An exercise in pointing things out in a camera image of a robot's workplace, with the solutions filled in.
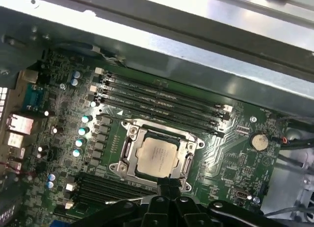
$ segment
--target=black cable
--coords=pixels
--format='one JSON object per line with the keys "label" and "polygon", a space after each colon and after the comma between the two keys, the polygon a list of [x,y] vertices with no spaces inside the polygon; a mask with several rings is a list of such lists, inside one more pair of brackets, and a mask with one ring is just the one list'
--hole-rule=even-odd
{"label": "black cable", "polygon": [[307,207],[307,208],[306,207],[288,207],[288,208],[284,208],[284,209],[281,209],[278,211],[269,212],[267,214],[264,214],[264,217],[284,214],[287,212],[296,212],[296,211],[313,214],[314,213],[314,207]]}
{"label": "black cable", "polygon": [[280,159],[286,163],[290,163],[291,165],[296,166],[296,167],[303,167],[303,165],[304,165],[303,162],[299,162],[293,158],[283,156],[282,154],[278,155],[278,159]]}

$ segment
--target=motherboard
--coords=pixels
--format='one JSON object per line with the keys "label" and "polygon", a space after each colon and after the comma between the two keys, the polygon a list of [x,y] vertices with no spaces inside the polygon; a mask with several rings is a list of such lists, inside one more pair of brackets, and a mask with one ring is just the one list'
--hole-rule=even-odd
{"label": "motherboard", "polygon": [[10,226],[72,222],[117,200],[137,202],[157,193],[158,177],[178,178],[182,195],[204,205],[259,210],[280,150],[270,139],[279,137],[277,112],[110,58],[51,50],[32,68],[37,82],[7,125],[7,144],[24,149],[9,164],[28,171]]}

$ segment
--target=red wire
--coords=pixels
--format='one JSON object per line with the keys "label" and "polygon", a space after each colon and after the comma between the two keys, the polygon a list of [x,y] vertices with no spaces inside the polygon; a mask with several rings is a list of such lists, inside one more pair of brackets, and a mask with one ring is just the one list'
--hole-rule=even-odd
{"label": "red wire", "polygon": [[287,139],[286,137],[283,136],[282,139],[283,139],[283,143],[284,143],[284,144],[287,144],[287,143],[288,143],[288,139]]}

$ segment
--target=cpu socket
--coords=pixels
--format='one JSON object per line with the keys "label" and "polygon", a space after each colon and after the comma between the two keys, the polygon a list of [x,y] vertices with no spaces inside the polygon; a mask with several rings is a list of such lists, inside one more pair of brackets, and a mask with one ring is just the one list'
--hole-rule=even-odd
{"label": "cpu socket", "polygon": [[192,133],[172,127],[132,119],[121,122],[127,130],[118,163],[109,168],[119,177],[156,187],[158,177],[178,178],[182,191],[191,191],[186,182],[194,152],[205,142]]}

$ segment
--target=capacitor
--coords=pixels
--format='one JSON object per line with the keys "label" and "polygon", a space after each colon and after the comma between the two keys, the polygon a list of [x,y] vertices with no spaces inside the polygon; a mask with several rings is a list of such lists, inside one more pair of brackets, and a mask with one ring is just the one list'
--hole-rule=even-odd
{"label": "capacitor", "polygon": [[79,84],[79,81],[76,78],[71,80],[71,85],[72,86],[77,86],[78,84]]}
{"label": "capacitor", "polygon": [[49,189],[52,189],[54,187],[54,184],[51,181],[49,181],[49,182],[47,182],[47,187]]}
{"label": "capacitor", "polygon": [[84,138],[80,138],[75,141],[75,146],[81,147],[83,144],[85,144],[86,140]]}
{"label": "capacitor", "polygon": [[57,178],[58,174],[57,172],[52,172],[48,175],[48,180],[54,181]]}
{"label": "capacitor", "polygon": [[78,130],[78,134],[79,135],[85,135],[86,133],[89,132],[89,128],[88,127],[81,127],[79,130]]}
{"label": "capacitor", "polygon": [[249,144],[257,151],[263,151],[267,149],[269,145],[269,139],[263,132],[255,132],[249,138]]}
{"label": "capacitor", "polygon": [[254,202],[255,204],[260,204],[261,200],[260,200],[259,197],[254,197],[254,198],[253,198],[253,202]]}
{"label": "capacitor", "polygon": [[75,72],[73,73],[73,77],[74,77],[74,78],[80,78],[80,72],[79,72],[79,71],[75,71]]}
{"label": "capacitor", "polygon": [[53,128],[52,128],[52,133],[53,133],[53,134],[63,133],[63,132],[64,132],[63,127],[53,127]]}
{"label": "capacitor", "polygon": [[80,148],[77,148],[77,149],[73,150],[72,155],[73,155],[73,157],[79,157],[82,153],[83,153],[83,150]]}
{"label": "capacitor", "polygon": [[37,158],[46,158],[48,155],[48,151],[42,151],[37,154]]}
{"label": "capacitor", "polygon": [[88,116],[84,115],[84,116],[82,117],[82,122],[83,122],[83,123],[88,123],[88,122],[90,122],[91,120],[93,120],[93,117],[90,116],[90,115],[88,115]]}
{"label": "capacitor", "polygon": [[39,152],[43,152],[43,151],[49,150],[49,147],[48,147],[48,145],[41,145],[41,146],[38,147],[37,150]]}
{"label": "capacitor", "polygon": [[93,107],[96,107],[96,106],[99,106],[99,102],[95,102],[95,101],[91,101],[90,103],[90,106],[93,108]]}
{"label": "capacitor", "polygon": [[67,89],[67,86],[66,86],[64,83],[61,83],[61,84],[59,85],[59,88],[60,88],[61,90],[65,90],[65,89]]}

